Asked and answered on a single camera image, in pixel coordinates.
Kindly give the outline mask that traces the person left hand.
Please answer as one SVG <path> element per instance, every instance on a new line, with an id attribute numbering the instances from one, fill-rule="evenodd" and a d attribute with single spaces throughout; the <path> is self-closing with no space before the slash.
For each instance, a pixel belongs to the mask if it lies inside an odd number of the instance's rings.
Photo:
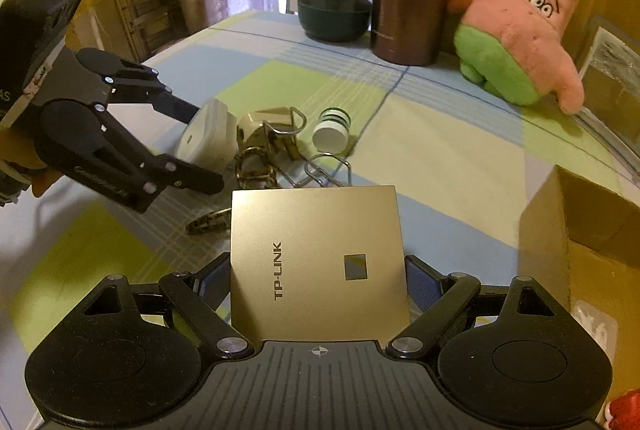
<path id="1" fill-rule="evenodd" d="M 41 161 L 36 153 L 34 140 L 27 132 L 18 128 L 2 129 L 0 146 L 3 161 L 36 171 L 30 186 L 35 197 L 41 197 L 62 178 L 61 172 Z"/>

